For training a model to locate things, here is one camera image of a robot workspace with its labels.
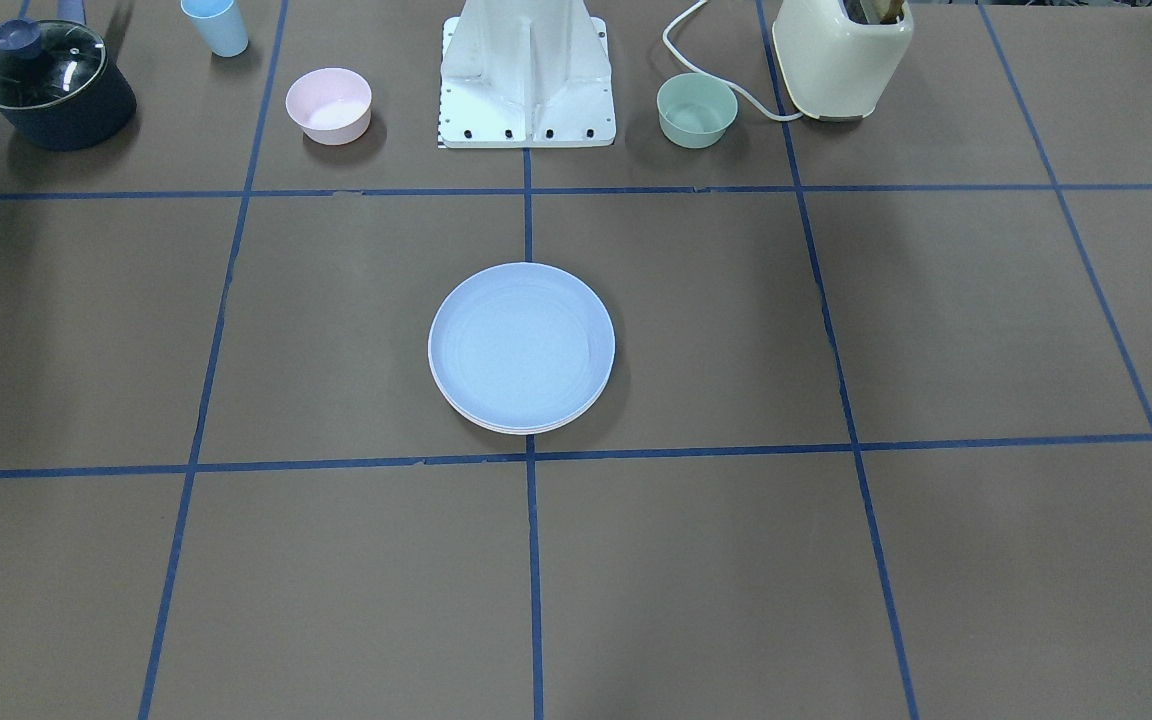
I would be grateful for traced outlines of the light blue cup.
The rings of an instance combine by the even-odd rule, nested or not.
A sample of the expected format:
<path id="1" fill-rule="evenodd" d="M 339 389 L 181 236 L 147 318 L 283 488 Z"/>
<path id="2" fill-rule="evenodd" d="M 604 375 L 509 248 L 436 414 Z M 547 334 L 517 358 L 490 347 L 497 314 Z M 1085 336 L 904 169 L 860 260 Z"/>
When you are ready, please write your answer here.
<path id="1" fill-rule="evenodd" d="M 194 24 L 212 55 L 238 56 L 250 45 L 247 23 L 237 1 L 180 1 L 180 10 Z"/>

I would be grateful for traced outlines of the blue plate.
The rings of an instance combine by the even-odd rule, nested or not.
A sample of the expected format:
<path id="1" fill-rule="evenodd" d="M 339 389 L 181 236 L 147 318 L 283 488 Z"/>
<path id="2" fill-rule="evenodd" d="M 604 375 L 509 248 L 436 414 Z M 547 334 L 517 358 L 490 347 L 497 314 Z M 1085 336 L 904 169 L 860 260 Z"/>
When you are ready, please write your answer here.
<path id="1" fill-rule="evenodd" d="M 616 334 L 607 306 L 579 278 L 540 263 L 507 263 L 445 296 L 429 331 L 435 388 L 499 424 L 554 420 L 598 401 Z"/>

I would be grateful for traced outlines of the pink bowl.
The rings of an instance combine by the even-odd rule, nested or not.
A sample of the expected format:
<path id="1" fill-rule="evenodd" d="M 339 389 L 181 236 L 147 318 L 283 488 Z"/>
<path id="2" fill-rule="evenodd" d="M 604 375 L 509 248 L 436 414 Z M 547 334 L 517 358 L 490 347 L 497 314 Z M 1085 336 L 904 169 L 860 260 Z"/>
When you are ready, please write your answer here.
<path id="1" fill-rule="evenodd" d="M 351 69 L 311 70 L 285 92 L 285 111 L 314 143 L 340 146 L 358 141 L 372 119 L 372 88 Z"/>

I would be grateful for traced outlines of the green bowl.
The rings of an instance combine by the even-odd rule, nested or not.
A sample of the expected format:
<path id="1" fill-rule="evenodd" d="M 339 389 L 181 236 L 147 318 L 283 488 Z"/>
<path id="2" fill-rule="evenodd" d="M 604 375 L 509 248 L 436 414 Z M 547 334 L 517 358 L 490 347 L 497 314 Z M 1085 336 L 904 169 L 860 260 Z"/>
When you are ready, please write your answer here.
<path id="1" fill-rule="evenodd" d="M 669 77 L 655 94 L 658 126 L 681 149 L 708 149 L 721 141 L 738 114 L 738 100 L 727 83 L 702 73 Z"/>

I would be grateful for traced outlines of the toast slice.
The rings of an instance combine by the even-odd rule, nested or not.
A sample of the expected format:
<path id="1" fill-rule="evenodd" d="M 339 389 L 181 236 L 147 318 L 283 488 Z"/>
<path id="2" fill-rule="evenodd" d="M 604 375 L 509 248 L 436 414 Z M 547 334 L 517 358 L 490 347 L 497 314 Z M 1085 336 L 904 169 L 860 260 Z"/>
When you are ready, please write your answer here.
<path id="1" fill-rule="evenodd" d="M 847 18 L 861 26 L 895 26 L 905 17 L 904 0 L 847 0 Z"/>

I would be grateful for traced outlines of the cream toaster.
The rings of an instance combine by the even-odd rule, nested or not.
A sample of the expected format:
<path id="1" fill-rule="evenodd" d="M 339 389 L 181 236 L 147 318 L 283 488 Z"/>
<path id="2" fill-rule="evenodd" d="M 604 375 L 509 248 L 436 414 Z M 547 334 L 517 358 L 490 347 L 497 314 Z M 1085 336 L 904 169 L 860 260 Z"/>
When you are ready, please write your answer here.
<path id="1" fill-rule="evenodd" d="M 771 33 L 791 104 L 823 122 L 869 118 L 915 26 L 909 3 L 895 26 L 861 26 L 847 18 L 844 1 L 782 1 Z"/>

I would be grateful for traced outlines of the dark blue pot with lid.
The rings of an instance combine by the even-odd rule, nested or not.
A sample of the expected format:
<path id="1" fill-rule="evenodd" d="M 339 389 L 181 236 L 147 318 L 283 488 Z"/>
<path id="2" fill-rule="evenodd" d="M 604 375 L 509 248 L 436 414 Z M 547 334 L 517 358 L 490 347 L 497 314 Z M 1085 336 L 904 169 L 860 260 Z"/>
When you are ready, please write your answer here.
<path id="1" fill-rule="evenodd" d="M 0 23 L 0 114 L 33 145 L 99 145 L 131 123 L 137 99 L 86 3 L 59 1 L 56 18 Z"/>

